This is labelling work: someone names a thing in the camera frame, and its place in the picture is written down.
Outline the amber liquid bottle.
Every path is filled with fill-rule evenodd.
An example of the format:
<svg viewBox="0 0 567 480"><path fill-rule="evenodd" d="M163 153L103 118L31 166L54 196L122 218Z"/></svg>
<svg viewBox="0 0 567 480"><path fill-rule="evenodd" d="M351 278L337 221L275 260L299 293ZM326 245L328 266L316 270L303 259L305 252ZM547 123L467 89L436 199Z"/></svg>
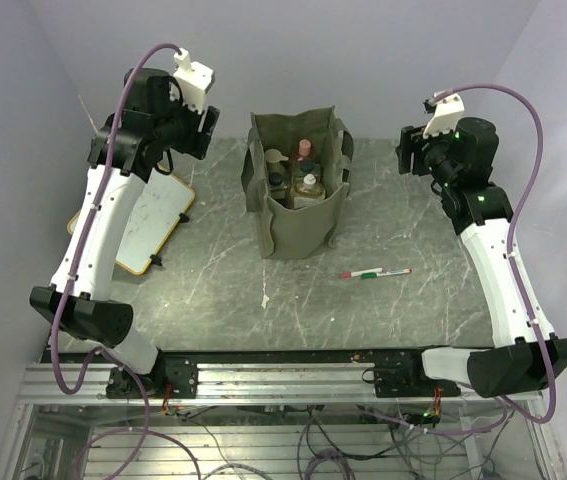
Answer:
<svg viewBox="0 0 567 480"><path fill-rule="evenodd" d="M291 190L291 206L293 209L316 205L327 197L323 184L314 174L307 174L294 183Z"/></svg>

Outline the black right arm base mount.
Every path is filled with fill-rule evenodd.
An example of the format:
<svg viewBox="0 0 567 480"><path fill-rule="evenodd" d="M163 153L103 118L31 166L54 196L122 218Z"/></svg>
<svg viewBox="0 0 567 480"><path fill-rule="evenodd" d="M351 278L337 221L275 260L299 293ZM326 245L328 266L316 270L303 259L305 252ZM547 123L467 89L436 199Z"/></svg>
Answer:
<svg viewBox="0 0 567 480"><path fill-rule="evenodd" d="M459 397L461 390L454 382L426 376L423 352L423 349L373 349L359 353L357 359L361 363L371 364L361 379L374 387L377 398L433 398L436 392L443 397Z"/></svg>

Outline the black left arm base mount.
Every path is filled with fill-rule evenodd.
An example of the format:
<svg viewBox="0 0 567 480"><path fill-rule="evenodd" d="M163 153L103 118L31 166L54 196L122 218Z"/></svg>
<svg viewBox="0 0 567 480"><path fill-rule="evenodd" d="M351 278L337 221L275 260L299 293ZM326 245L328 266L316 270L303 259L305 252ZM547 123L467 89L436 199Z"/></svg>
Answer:
<svg viewBox="0 0 567 480"><path fill-rule="evenodd" d="M189 360L168 358L150 374L138 374L138 378L149 399L194 399L198 389L199 370ZM110 400L143 398L141 387L133 379L133 375L121 368L110 371L105 395Z"/></svg>

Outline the orange bottle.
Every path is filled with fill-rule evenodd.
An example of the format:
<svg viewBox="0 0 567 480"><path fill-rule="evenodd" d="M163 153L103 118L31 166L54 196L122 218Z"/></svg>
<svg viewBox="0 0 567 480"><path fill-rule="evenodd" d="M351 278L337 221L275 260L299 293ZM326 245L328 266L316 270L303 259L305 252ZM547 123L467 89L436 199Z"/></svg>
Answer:
<svg viewBox="0 0 567 480"><path fill-rule="evenodd" d="M314 148L310 140L301 139L293 153L292 159L295 161L314 160Z"/></svg>

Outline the clear square bottle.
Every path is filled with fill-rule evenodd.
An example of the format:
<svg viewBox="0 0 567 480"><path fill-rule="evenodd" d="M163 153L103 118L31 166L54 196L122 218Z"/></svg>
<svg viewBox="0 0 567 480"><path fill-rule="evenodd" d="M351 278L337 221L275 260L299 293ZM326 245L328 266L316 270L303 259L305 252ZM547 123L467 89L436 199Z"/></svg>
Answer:
<svg viewBox="0 0 567 480"><path fill-rule="evenodd" d="M268 174L267 182L269 196L281 204L285 203L289 194L287 177L280 172L271 172Z"/></svg>

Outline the clear perfume bottle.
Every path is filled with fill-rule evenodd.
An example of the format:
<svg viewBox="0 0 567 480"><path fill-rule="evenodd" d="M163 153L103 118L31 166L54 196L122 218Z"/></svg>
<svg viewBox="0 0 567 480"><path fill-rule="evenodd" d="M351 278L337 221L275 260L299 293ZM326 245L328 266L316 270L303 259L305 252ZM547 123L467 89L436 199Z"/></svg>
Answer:
<svg viewBox="0 0 567 480"><path fill-rule="evenodd" d="M295 160L292 163L291 176L294 182L302 180L308 174L312 174L319 181L321 166L311 159Z"/></svg>

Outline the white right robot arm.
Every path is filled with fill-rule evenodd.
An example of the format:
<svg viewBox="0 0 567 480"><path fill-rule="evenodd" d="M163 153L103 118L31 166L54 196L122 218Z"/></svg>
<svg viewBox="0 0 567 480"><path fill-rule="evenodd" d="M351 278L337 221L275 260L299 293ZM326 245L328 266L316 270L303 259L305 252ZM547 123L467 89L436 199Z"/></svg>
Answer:
<svg viewBox="0 0 567 480"><path fill-rule="evenodd" d="M508 234L514 211L491 181L499 145L495 126L461 119L454 130L429 136L406 126L396 148L402 174L432 178L455 234L468 252L487 301L492 347L429 348L403 373L405 387L422 396L439 380L471 387L484 398L544 390L567 367L567 338L556 335L523 267L513 269L518 247Z"/></svg>

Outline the olive green canvas bag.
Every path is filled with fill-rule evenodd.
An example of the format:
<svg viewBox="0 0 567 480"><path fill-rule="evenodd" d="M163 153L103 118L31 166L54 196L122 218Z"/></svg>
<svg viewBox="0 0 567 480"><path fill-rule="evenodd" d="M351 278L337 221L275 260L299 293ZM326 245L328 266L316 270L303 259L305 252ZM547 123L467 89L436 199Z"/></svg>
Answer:
<svg viewBox="0 0 567 480"><path fill-rule="evenodd" d="M326 198L299 209L277 202L271 192L265 160L268 149L288 156L307 139L321 166ZM261 257L301 260L334 247L334 236L349 196L354 142L335 108L297 115L251 115L247 151L241 174L246 211L253 214Z"/></svg>

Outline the green lotion bottle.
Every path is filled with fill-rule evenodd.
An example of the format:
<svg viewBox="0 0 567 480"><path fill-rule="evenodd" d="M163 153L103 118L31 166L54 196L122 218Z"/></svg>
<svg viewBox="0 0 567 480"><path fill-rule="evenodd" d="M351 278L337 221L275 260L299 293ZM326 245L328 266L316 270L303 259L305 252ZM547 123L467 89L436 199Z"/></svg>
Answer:
<svg viewBox="0 0 567 480"><path fill-rule="evenodd" d="M288 157L283 155L277 149L268 149L264 152L264 159L266 163L267 172L269 174L279 173L281 175L287 174Z"/></svg>

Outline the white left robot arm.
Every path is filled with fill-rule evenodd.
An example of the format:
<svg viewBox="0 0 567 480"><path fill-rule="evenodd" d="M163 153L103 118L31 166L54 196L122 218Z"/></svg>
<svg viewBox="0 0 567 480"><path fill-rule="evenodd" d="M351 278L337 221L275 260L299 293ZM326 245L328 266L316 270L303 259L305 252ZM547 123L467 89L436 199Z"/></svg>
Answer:
<svg viewBox="0 0 567 480"><path fill-rule="evenodd" d="M219 111L206 106L214 83L194 63L174 73L129 71L125 98L91 141L87 186L64 258L49 285L36 286L31 306L52 325L51 347L64 332L107 351L133 370L131 384L145 397L166 387L157 348L133 326L133 308L112 300L116 255L132 210L164 157L177 151L206 155Z"/></svg>

